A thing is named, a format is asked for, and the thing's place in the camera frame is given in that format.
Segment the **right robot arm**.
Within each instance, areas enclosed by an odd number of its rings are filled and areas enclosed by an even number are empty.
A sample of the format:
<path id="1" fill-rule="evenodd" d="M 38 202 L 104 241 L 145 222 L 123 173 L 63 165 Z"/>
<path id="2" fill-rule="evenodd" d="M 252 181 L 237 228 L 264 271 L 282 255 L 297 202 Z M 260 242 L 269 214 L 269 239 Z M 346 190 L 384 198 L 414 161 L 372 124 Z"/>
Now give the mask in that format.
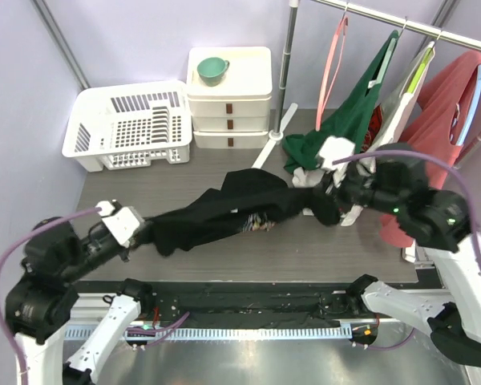
<path id="1" fill-rule="evenodd" d="M 428 335 L 451 361 L 481 368 L 481 233 L 459 173 L 433 156 L 391 146 L 336 160 L 317 156 L 316 162 L 327 176 L 345 169 L 332 182 L 341 202 L 393 214 L 424 248 L 453 298 L 430 304 L 365 274 L 348 286 L 347 310 L 396 318 Z"/>

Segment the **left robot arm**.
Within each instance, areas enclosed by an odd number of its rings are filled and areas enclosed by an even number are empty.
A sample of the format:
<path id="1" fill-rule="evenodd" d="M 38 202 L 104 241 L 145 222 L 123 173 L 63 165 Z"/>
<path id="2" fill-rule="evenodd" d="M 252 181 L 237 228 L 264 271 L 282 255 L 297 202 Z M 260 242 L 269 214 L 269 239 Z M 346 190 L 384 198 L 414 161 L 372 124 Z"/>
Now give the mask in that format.
<path id="1" fill-rule="evenodd" d="M 103 222 L 85 238 L 61 217 L 39 222 L 21 243 L 24 273 L 6 296 L 5 328 L 16 354 L 19 384 L 95 384 L 123 336 L 136 319 L 153 314 L 152 287 L 125 279 L 108 312 L 91 336 L 69 359 L 63 358 L 64 337 L 79 295 L 75 283 L 114 257 L 128 259 Z"/>

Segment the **black t shirt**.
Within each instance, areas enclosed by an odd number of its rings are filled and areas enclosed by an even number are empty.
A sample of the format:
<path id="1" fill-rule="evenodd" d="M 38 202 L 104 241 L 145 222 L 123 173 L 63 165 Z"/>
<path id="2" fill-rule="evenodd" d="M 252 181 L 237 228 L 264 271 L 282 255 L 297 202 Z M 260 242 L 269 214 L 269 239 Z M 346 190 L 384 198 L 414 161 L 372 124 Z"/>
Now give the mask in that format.
<path id="1" fill-rule="evenodd" d="M 291 187 L 270 172 L 246 168 L 228 172 L 221 188 L 206 190 L 190 205 L 149 217 L 142 240 L 169 257 L 238 233 L 269 231 L 303 209 L 325 226 L 341 220 L 338 203 L 323 185 Z"/>

